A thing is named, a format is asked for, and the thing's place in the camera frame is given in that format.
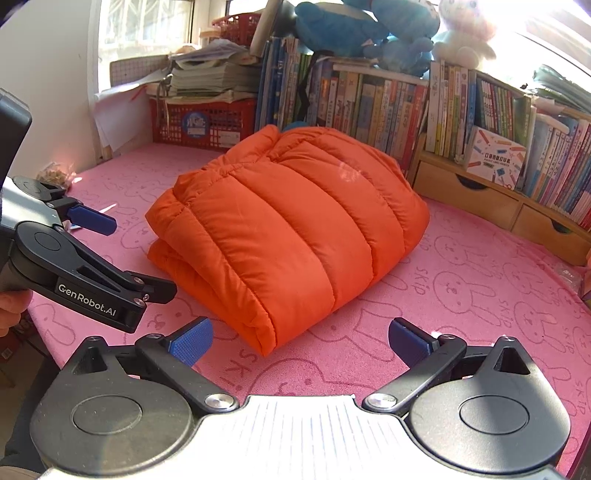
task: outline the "silver metal plate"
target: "silver metal plate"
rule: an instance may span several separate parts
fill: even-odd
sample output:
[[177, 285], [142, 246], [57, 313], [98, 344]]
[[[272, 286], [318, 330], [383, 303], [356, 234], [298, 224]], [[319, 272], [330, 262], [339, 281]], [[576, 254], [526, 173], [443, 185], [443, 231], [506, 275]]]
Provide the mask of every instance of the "silver metal plate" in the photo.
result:
[[11, 178], [2, 185], [2, 226], [13, 229], [21, 222], [37, 222], [43, 225], [61, 225], [54, 209], [41, 200], [31, 197], [18, 188]]
[[[365, 412], [352, 396], [251, 396], [239, 410], [205, 417], [191, 441], [172, 457], [124, 478], [218, 476], [241, 480], [482, 478], [435, 461], [413, 443], [398, 418]], [[42, 478], [76, 477], [50, 470]], [[562, 477], [545, 469], [519, 478]]]

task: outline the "orange puffer jacket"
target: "orange puffer jacket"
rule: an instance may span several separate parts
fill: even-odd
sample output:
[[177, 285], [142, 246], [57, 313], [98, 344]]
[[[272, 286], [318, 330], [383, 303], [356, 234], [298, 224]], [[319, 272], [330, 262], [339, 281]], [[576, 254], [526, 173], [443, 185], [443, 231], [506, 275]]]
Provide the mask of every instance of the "orange puffer jacket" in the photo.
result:
[[386, 154], [268, 126], [181, 175], [146, 218], [149, 259], [267, 355], [379, 281], [429, 212]]

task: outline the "red plastic basket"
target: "red plastic basket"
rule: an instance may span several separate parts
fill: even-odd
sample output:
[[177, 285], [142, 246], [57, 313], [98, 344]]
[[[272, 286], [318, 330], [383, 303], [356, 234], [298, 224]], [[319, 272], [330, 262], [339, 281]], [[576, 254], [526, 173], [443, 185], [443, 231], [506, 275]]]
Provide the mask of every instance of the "red plastic basket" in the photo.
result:
[[261, 14], [230, 15], [214, 20], [212, 25], [220, 28], [222, 38], [233, 41], [237, 45], [250, 47], [260, 19]]
[[256, 99], [170, 105], [150, 99], [154, 142], [227, 151], [254, 133]]

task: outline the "black strap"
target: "black strap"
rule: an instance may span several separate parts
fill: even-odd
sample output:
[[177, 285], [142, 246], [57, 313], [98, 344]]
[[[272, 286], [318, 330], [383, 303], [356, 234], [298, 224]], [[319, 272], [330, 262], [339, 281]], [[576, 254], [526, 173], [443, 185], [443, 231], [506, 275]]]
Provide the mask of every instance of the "black strap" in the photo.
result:
[[[308, 65], [308, 68], [306, 69], [306, 74], [304, 75], [304, 78], [302, 79], [302, 81], [300, 82], [298, 88], [297, 88], [297, 93], [300, 97], [300, 110], [297, 112], [297, 116], [295, 118], [296, 121], [298, 122], [303, 122], [306, 120], [306, 115], [308, 114], [308, 108], [310, 108], [310, 99], [308, 98], [308, 95], [306, 94], [306, 86], [308, 85], [308, 77], [310, 76], [310, 72], [312, 71], [312, 69], [314, 68], [314, 65], [316, 65], [316, 62], [318, 61], [318, 59], [320, 57], [333, 57], [335, 56], [335, 54], [329, 50], [317, 50], [314, 52], [314, 54], [312, 55], [312, 58], [310, 60], [310, 64]], [[310, 125], [311, 127], [315, 127], [316, 126], [316, 119], [313, 119], [313, 125]]]

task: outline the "human hand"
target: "human hand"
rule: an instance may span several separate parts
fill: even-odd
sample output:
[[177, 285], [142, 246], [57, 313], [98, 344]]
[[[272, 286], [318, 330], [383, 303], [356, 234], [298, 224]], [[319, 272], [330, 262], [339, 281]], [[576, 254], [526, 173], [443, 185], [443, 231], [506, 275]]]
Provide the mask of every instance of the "human hand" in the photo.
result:
[[8, 329], [21, 320], [33, 298], [31, 290], [5, 291], [0, 293], [0, 337], [8, 333]]

